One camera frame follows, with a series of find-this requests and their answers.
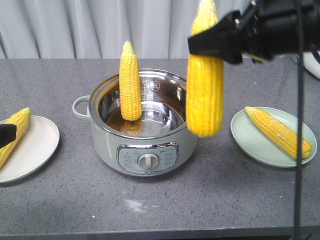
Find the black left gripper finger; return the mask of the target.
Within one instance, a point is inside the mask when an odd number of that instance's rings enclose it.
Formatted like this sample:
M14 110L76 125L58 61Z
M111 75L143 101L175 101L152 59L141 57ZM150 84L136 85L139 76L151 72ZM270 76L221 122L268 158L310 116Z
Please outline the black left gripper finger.
M0 148L3 148L16 139L17 126L12 123L0 125Z

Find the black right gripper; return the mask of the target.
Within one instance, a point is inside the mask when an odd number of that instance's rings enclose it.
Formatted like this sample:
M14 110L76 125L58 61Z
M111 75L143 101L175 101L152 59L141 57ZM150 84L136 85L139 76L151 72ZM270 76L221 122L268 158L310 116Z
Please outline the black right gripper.
M241 64L242 53L255 60L320 50L318 0L253 0L241 14L235 10L216 25L188 38L192 55Z

